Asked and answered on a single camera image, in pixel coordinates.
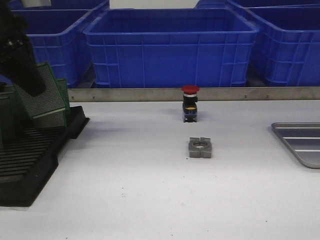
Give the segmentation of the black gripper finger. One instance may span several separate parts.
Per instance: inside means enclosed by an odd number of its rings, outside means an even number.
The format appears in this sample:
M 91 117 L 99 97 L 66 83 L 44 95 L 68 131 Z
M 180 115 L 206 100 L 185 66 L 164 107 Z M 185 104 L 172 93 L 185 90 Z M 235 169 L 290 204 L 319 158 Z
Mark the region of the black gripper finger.
M 25 35 L 0 40 L 0 74 L 32 97 L 46 90 L 45 83 L 36 68 L 33 45 Z

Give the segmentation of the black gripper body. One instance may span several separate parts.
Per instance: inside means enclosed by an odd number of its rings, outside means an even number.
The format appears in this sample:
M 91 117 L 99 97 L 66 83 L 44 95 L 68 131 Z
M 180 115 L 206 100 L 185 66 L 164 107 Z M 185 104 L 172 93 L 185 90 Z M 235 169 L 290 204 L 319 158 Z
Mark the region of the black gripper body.
M 26 20 L 14 14 L 7 3 L 7 0 L 0 1 L 0 61 L 29 41 L 25 33 L 28 26 Z

